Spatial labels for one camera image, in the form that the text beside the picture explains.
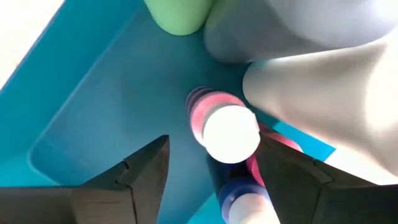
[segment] white cylinder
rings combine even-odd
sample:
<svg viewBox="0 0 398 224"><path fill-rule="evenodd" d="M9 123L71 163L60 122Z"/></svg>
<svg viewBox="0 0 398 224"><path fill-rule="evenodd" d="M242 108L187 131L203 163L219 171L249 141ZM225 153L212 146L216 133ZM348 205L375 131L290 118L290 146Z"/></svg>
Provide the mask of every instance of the white cylinder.
<svg viewBox="0 0 398 224"><path fill-rule="evenodd" d="M210 115L203 128L203 142L217 161L234 164L249 158L260 143L254 113L243 106L224 106Z"/></svg>
<svg viewBox="0 0 398 224"><path fill-rule="evenodd" d="M398 175L398 30L351 49L254 63L243 91L259 109Z"/></svg>
<svg viewBox="0 0 398 224"><path fill-rule="evenodd" d="M230 224L279 224L271 201L262 195L245 194L229 210Z"/></svg>

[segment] blue ring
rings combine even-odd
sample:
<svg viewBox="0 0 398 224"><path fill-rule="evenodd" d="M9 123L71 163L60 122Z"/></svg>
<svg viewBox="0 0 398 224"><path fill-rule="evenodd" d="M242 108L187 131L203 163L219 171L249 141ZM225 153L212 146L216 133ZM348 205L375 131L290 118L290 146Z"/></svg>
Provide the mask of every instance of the blue ring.
<svg viewBox="0 0 398 224"><path fill-rule="evenodd" d="M252 177L236 178L228 182L218 196L218 203L221 207L221 214L226 223L229 223L229 210L232 204L240 196L245 194L258 194L270 200L267 190L259 185Z"/></svg>

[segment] light green cylinder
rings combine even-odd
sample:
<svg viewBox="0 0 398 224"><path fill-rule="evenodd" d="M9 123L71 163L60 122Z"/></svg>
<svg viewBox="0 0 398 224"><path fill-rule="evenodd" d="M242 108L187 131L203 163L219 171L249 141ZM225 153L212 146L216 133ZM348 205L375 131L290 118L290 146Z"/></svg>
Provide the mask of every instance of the light green cylinder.
<svg viewBox="0 0 398 224"><path fill-rule="evenodd" d="M213 0L144 0L156 23L174 35L188 35L206 21Z"/></svg>

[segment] pink ring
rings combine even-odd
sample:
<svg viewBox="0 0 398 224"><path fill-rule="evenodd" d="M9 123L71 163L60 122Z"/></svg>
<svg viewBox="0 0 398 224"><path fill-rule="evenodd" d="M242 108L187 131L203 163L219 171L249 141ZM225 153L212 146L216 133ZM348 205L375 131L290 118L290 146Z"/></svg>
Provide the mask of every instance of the pink ring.
<svg viewBox="0 0 398 224"><path fill-rule="evenodd" d="M195 102L190 115L191 129L195 139L204 145L202 131L205 125L205 117L208 112L221 103L231 103L234 105L245 106L236 96L222 91L208 93Z"/></svg>

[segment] plastic container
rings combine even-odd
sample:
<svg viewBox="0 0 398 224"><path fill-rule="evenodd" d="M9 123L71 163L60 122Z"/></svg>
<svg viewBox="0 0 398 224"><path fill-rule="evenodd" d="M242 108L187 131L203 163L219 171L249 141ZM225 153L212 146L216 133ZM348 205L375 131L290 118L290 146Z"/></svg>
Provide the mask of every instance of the plastic container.
<svg viewBox="0 0 398 224"><path fill-rule="evenodd" d="M156 23L168 33L188 35L206 21L213 0L144 0Z"/></svg>
<svg viewBox="0 0 398 224"><path fill-rule="evenodd" d="M397 5L390 0L219 0L206 22L205 43L215 59L228 63L354 47L391 31Z"/></svg>
<svg viewBox="0 0 398 224"><path fill-rule="evenodd" d="M216 160L239 163L257 149L256 116L238 97L199 87L189 94L187 109L195 139Z"/></svg>

